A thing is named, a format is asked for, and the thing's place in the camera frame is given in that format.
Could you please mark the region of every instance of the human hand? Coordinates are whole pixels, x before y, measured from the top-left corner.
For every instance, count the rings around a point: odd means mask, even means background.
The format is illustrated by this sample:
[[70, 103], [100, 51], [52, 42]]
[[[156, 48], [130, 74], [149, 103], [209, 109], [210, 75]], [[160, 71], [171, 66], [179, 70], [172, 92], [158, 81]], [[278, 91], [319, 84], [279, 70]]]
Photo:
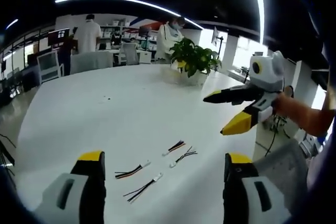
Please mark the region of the human hand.
[[286, 110], [288, 109], [288, 99], [288, 96], [286, 96], [284, 92], [278, 94], [272, 103], [272, 107], [277, 115], [287, 116]]

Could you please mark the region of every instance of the black ceiling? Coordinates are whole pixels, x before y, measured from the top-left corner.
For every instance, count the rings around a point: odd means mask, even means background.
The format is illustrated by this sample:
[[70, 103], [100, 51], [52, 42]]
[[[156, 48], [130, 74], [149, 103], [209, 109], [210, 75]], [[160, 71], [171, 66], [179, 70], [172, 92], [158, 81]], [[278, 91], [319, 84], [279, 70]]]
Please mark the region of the black ceiling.
[[[234, 25], [259, 32], [257, 0], [142, 0], [174, 10], [192, 20], [206, 20]], [[294, 61], [304, 60], [312, 68], [327, 68], [321, 56], [322, 43], [310, 21], [307, 9], [300, 0], [264, 0], [265, 39], [272, 50], [281, 50], [285, 57]], [[167, 13], [139, 4], [109, 1], [80, 0], [56, 5], [54, 0], [2, 0], [0, 30], [15, 18], [15, 25], [5, 33], [5, 43], [37, 26], [54, 22], [57, 16], [80, 13], [116, 13], [163, 20]], [[231, 29], [231, 33], [254, 40], [258, 36]]]

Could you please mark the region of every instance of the white chair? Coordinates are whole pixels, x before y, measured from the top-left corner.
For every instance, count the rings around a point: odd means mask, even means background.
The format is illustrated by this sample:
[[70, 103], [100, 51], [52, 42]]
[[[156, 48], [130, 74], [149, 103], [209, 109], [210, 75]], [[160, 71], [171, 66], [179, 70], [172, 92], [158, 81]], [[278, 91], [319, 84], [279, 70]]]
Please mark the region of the white chair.
[[139, 63], [141, 64], [151, 64], [152, 63], [152, 53], [148, 51], [139, 52]]
[[120, 54], [126, 57], [127, 65], [138, 65], [139, 56], [136, 52], [136, 43], [123, 43], [120, 48]]
[[108, 51], [85, 52], [71, 56], [71, 74], [112, 67], [113, 54]]
[[37, 57], [40, 84], [64, 75], [64, 65], [58, 63], [57, 51], [51, 51]]

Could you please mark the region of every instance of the white lab coat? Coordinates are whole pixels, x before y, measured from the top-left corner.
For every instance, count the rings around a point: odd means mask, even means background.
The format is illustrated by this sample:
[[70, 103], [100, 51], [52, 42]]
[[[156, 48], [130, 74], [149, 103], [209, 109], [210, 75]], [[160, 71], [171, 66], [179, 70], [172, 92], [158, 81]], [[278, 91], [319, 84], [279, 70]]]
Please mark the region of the white lab coat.
[[184, 37], [179, 30], [175, 30], [174, 32], [176, 36], [172, 34], [172, 28], [168, 23], [160, 26], [157, 35], [156, 59], [169, 60], [169, 55], [173, 53], [170, 49]]
[[89, 19], [84, 25], [78, 27], [74, 39], [78, 41], [78, 52], [95, 52], [97, 46], [97, 38], [101, 37], [100, 26]]

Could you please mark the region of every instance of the round table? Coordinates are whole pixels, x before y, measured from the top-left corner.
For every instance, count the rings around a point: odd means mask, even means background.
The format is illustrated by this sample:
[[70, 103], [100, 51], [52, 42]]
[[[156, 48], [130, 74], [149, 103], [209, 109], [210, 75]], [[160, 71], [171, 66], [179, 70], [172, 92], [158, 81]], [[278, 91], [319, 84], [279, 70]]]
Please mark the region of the round table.
[[[44, 83], [21, 126], [16, 183], [29, 210], [85, 152], [106, 160], [105, 223], [222, 223], [224, 154], [252, 158], [256, 129], [222, 136], [220, 130], [248, 103], [209, 104], [203, 97], [241, 83], [212, 72], [203, 87], [165, 83], [162, 65], [99, 69]], [[183, 140], [186, 146], [162, 153]], [[197, 155], [169, 164], [193, 146]], [[114, 172], [151, 165], [125, 179]], [[122, 197], [158, 173], [163, 177], [134, 203]]]

